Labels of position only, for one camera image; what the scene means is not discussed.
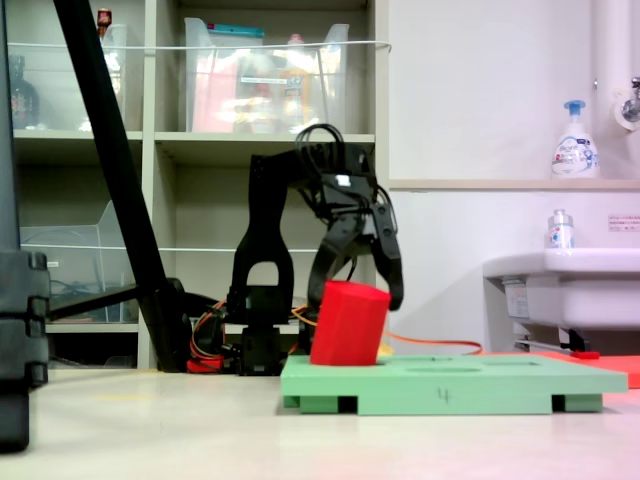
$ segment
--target clear plastic bin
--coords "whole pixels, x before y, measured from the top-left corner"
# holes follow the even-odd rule
[[[213,46],[202,20],[185,28],[187,46]],[[348,32],[333,25],[324,42]],[[323,122],[344,131],[346,66],[345,45],[187,50],[187,131],[297,133]]]
[[[97,225],[22,227],[23,250],[47,256],[51,306],[134,283],[118,219],[109,202]],[[135,300],[70,318],[70,322],[137,322]]]
[[[131,37],[126,25],[112,25],[103,49],[125,128],[140,130],[143,52],[118,48]],[[66,49],[10,45],[9,66],[14,128],[91,131]]]

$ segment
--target small bottle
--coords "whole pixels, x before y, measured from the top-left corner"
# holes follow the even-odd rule
[[[549,217],[549,248],[574,248],[573,217],[564,209],[554,210]]]
[[[299,133],[311,120],[309,100],[311,93],[311,74],[305,65],[308,57],[304,52],[304,40],[294,33],[288,42],[296,47],[287,49],[287,67],[281,72],[283,85],[283,120],[289,133]]]
[[[113,18],[111,15],[111,10],[108,8],[100,8],[98,9],[98,19],[96,20],[96,25],[98,25],[98,37],[100,37],[100,41],[107,33],[107,29],[111,26]]]
[[[9,55],[9,85],[13,128],[35,128],[40,121],[40,98],[36,89],[24,79],[22,55]]]

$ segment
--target pump bottle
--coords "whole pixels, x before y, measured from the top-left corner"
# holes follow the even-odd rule
[[[580,109],[585,107],[582,100],[571,100],[564,104],[569,110],[570,122],[560,137],[551,163],[551,178],[599,178],[600,156],[580,121]]]

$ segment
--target shelf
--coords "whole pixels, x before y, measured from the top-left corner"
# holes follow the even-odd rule
[[[156,133],[156,144],[177,165],[246,167],[251,155],[275,155],[293,149],[296,135],[252,133]],[[373,148],[375,135],[344,135],[347,143]],[[312,142],[332,142],[329,134],[316,134]]]
[[[128,132],[136,165],[142,159],[142,132]],[[74,130],[14,130],[18,165],[97,166],[92,132]]]
[[[137,333],[137,323],[48,323],[47,333]]]
[[[538,190],[538,191],[640,191],[638,180],[567,179],[567,180],[390,180],[393,191],[446,190]]]
[[[179,0],[181,7],[233,10],[363,10],[369,0]]]
[[[224,333],[227,335],[240,335],[245,325],[232,325],[226,324],[224,326]],[[279,325],[280,333],[282,335],[297,335],[299,331],[298,325]]]

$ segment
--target green foam board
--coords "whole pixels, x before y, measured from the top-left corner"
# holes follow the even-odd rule
[[[627,376],[534,355],[391,356],[371,367],[311,365],[290,356],[281,375],[285,408],[360,415],[599,412],[602,394],[627,391]]]

